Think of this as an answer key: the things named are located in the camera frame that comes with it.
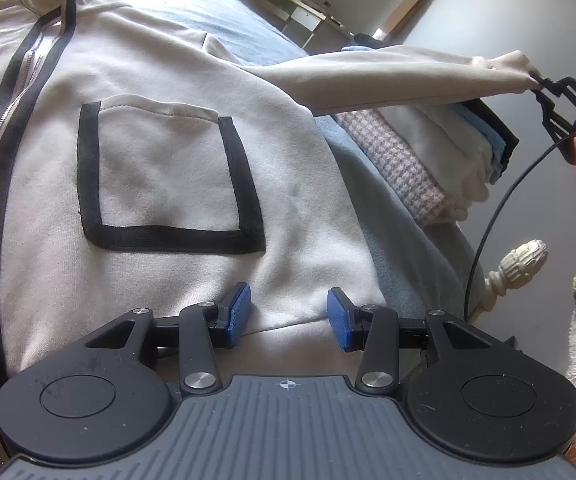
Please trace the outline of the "beige zip-up hoodie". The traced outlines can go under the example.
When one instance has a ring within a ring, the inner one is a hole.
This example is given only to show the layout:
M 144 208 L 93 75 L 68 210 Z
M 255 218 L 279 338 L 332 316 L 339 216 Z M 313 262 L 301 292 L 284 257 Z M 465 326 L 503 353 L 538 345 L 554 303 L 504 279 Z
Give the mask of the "beige zip-up hoodie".
M 238 282 L 253 310 L 229 370 L 351 370 L 328 290 L 389 305 L 316 121 L 384 66 L 341 52 L 248 65 L 130 0 L 0 0 L 0 387 L 128 310 Z

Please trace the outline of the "stack of folded clothes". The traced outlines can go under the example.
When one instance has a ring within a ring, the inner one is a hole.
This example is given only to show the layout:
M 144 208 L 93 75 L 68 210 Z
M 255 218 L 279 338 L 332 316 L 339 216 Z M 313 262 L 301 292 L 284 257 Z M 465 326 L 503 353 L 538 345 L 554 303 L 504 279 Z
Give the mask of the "stack of folded clothes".
M 363 70 L 384 66 L 375 95 L 335 119 L 419 226 L 462 221 L 472 204 L 486 202 L 519 140 L 482 100 L 533 88 L 525 54 L 397 46 L 341 55 Z

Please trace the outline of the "white carved bedpost finial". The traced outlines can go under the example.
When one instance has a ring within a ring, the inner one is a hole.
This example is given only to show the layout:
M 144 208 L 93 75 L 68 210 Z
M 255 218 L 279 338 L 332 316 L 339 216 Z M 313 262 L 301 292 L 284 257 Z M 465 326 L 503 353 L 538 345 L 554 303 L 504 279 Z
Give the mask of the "white carved bedpost finial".
M 548 259 L 548 248 L 542 240 L 530 240 L 508 252 L 495 270 L 484 278 L 482 299 L 466 320 L 474 323 L 483 313 L 492 312 L 500 297 L 509 290 L 526 286 L 542 270 Z

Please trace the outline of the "long cardboard box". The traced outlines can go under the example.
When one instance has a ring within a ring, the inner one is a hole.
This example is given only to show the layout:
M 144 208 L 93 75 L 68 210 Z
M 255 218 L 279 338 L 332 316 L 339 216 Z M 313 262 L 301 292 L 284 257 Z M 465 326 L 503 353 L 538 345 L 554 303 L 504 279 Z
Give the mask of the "long cardboard box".
M 425 0 L 403 0 L 384 23 L 375 30 L 373 38 L 380 41 L 394 38 L 403 30 L 423 3 Z

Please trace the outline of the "white desk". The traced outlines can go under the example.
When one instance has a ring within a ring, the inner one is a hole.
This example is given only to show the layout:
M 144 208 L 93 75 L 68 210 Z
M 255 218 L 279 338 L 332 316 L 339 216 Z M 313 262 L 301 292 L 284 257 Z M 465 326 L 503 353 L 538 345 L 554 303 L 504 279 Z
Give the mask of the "white desk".
M 309 0 L 239 0 L 309 54 L 341 50 L 354 35 Z

